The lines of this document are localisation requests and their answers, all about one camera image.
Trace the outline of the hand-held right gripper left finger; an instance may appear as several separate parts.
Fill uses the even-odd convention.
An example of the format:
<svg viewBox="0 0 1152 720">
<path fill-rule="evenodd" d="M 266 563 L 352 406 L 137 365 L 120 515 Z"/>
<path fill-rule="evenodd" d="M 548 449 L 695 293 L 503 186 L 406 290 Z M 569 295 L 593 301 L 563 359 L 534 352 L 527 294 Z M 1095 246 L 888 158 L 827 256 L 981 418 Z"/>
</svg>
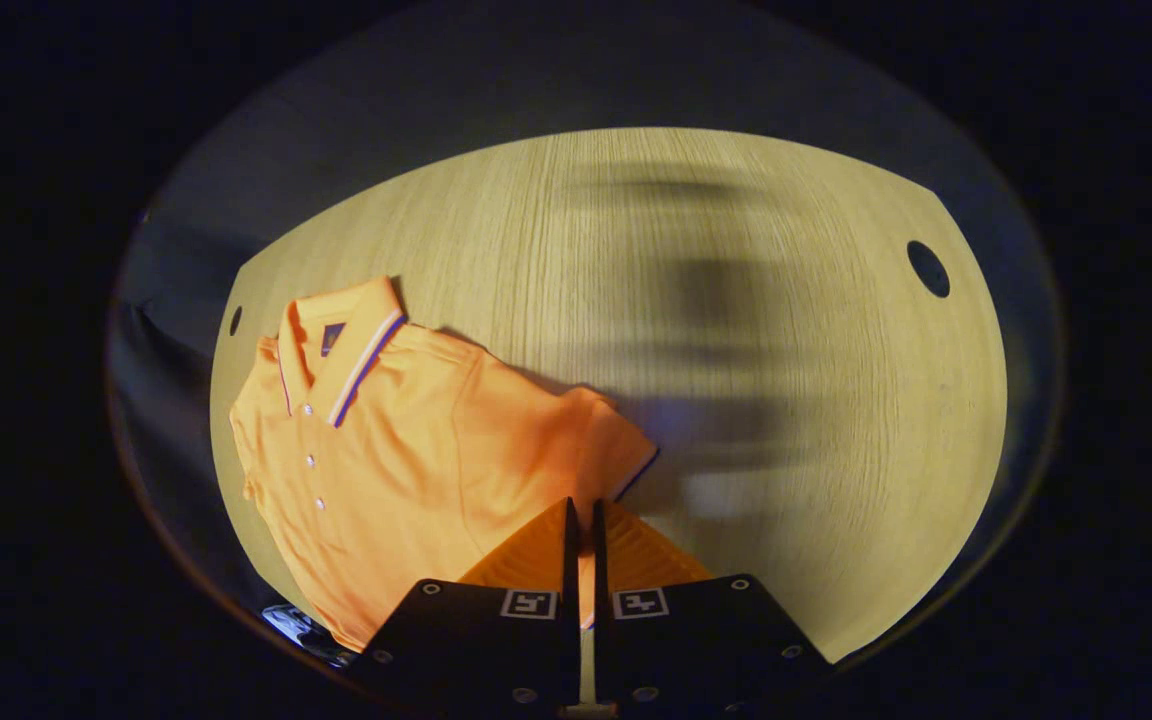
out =
<svg viewBox="0 0 1152 720">
<path fill-rule="evenodd" d="M 417 579 L 353 661 L 402 711 L 561 711 L 579 702 L 577 511 L 540 511 L 460 582 Z"/>
</svg>

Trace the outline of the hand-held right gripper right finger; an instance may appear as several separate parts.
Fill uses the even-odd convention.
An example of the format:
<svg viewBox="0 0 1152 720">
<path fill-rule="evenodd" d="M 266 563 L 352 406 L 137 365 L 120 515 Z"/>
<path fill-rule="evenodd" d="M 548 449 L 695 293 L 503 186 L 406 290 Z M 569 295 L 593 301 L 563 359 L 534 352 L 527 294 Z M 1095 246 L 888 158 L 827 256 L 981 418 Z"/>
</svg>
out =
<svg viewBox="0 0 1152 720">
<path fill-rule="evenodd" d="M 755 575 L 717 577 L 594 506 L 594 694 L 617 714 L 786 714 L 832 673 Z"/>
</svg>

